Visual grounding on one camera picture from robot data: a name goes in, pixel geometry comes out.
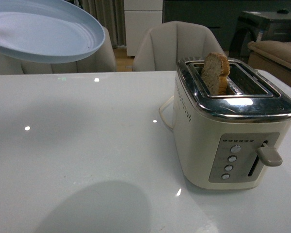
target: wooden floor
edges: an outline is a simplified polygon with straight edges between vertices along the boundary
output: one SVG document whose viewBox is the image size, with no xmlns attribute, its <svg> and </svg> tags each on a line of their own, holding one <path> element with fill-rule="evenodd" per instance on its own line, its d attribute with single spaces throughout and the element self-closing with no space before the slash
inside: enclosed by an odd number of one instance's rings
<svg viewBox="0 0 291 233">
<path fill-rule="evenodd" d="M 116 48 L 113 50 L 116 59 L 116 71 L 117 72 L 130 72 L 132 71 L 133 57 L 129 57 L 126 54 L 126 48 Z"/>
</svg>

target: toast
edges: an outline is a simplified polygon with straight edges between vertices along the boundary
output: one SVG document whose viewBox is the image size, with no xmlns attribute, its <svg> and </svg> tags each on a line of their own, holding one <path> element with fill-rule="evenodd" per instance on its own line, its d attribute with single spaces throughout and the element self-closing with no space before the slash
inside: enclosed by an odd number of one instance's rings
<svg viewBox="0 0 291 233">
<path fill-rule="evenodd" d="M 205 58 L 201 78 L 206 84 L 210 95 L 225 95 L 229 75 L 229 62 L 225 55 L 212 52 Z"/>
</svg>

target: cream toaster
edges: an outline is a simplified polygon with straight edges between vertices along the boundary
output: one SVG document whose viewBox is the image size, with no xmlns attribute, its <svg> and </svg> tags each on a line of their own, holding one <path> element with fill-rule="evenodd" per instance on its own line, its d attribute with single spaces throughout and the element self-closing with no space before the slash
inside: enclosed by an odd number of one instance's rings
<svg viewBox="0 0 291 233">
<path fill-rule="evenodd" d="M 256 187 L 291 125 L 291 99 L 247 64 L 228 59 L 226 95 L 211 96 L 200 77 L 204 61 L 177 63 L 173 131 L 187 179 L 215 190 Z"/>
</svg>

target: plastic plate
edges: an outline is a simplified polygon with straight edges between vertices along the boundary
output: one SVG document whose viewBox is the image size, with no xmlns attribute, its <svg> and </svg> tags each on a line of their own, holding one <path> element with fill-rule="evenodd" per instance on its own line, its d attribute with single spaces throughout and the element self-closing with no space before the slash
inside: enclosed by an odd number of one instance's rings
<svg viewBox="0 0 291 233">
<path fill-rule="evenodd" d="M 33 62 L 66 63 L 103 44 L 101 24 L 64 0 L 0 0 L 0 53 Z"/>
</svg>

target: white chair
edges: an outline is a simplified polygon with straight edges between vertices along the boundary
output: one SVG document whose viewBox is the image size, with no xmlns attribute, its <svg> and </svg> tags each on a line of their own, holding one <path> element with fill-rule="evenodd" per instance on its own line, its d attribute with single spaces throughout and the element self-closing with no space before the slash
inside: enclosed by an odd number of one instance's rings
<svg viewBox="0 0 291 233">
<path fill-rule="evenodd" d="M 133 61 L 133 71 L 176 70 L 178 60 L 203 59 L 210 52 L 224 54 L 209 28 L 180 21 L 163 23 L 145 32 Z"/>
<path fill-rule="evenodd" d="M 61 64 L 36 63 L 0 54 L 0 75 L 116 72 L 115 55 L 109 32 L 106 28 L 104 30 L 106 39 L 102 46 L 91 56 L 76 62 Z"/>
</svg>

